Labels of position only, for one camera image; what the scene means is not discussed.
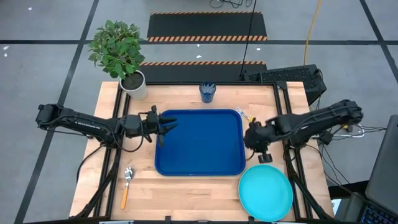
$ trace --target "wooden handle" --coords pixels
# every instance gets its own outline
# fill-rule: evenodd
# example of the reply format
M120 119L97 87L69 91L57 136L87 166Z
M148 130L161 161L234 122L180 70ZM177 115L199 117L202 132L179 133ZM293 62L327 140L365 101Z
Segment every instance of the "wooden handle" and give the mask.
M122 199L122 205L120 206L121 209L126 208L126 202L127 202L127 193L129 192L129 187L126 187L124 189L124 194L123 194L123 199Z

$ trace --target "gray floor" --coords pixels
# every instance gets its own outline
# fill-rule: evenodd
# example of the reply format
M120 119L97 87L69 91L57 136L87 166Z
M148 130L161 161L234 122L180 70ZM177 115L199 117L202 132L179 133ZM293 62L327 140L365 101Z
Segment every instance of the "gray floor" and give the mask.
M0 40L78 40L93 0L0 0ZM385 40L398 40L398 2L366 0ZM316 0L259 0L270 40L305 40ZM215 11L208 0L99 0L87 39L105 20L135 22L146 36L150 12ZM219 11L235 11L225 4ZM244 6L239 11L250 11ZM313 40L377 40L359 1L324 0ZM0 217L14 223L45 133L34 122L40 103L55 103L61 93L77 45L0 44ZM398 45L389 45L398 59ZM250 45L248 60L265 60L268 68L301 65L304 45ZM148 62L179 60L241 60L244 45L143 45ZM87 61L84 47L65 106L93 113L104 80ZM321 106L342 99L363 108L363 124L386 126L398 111L398 84L380 45L311 45L308 63L323 72L328 91ZM369 178L383 133L332 142L328 152L350 182ZM55 134L44 162L25 222L67 218L75 190L75 174L86 140ZM333 176L331 169L325 166Z

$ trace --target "wooden table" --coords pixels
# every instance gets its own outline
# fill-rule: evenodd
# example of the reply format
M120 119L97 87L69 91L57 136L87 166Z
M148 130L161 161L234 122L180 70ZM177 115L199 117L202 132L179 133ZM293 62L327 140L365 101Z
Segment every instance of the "wooden table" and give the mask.
M96 105L95 116L112 117L118 83L103 82ZM293 113L308 112L307 99L302 83L288 83L290 104ZM280 91L282 109L285 113L283 93ZM148 86L148 96L144 101L130 102L129 114L149 111L156 105L159 112L169 109L229 108L239 106L246 114L255 116L258 121L277 116L273 87L271 86L217 86L213 102L201 102L197 86ZM243 128L248 128L248 121L243 119ZM123 142L126 149L134 149L140 138L127 139ZM317 147L315 141L308 143ZM96 140L88 140L85 151L87 156L97 148ZM70 215L76 215L87 204L98 188L105 150L90 158L81 169ZM246 157L251 155L246 149ZM269 146L273 162L270 165L286 175L285 162L282 158L282 143ZM325 211L333 216L328 187L323 173L320 155L310 147L301 150L303 167L309 191ZM238 182L241 175L226 177L165 177L154 167L155 143L144 141L142 147L134 153L122 152L118 172L118 183L114 195L113 220L164 220L170 215L172 220L213 220L246 221L248 213L243 209L238 198ZM247 161L246 168L258 164L257 155ZM131 166L136 174L130 182L127 205L120 209L124 190L124 170ZM302 194L297 189L301 216L305 216ZM108 191L104 193L101 214L104 214ZM283 219L294 220L292 209Z

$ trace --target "blue cup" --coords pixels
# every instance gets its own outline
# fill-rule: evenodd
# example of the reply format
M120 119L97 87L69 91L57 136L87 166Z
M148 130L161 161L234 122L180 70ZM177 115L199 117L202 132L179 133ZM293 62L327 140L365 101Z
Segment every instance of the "blue cup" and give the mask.
M199 86L201 100L204 103L210 103L213 101L214 94L216 92L216 84L213 82L203 82Z

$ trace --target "light blue plate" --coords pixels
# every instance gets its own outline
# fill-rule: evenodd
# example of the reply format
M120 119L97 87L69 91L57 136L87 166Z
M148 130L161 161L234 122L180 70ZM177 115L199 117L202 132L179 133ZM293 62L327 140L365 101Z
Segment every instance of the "light blue plate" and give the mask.
M292 187L286 176L269 165L249 168L239 181L238 191L248 214L264 222L285 217L293 203Z

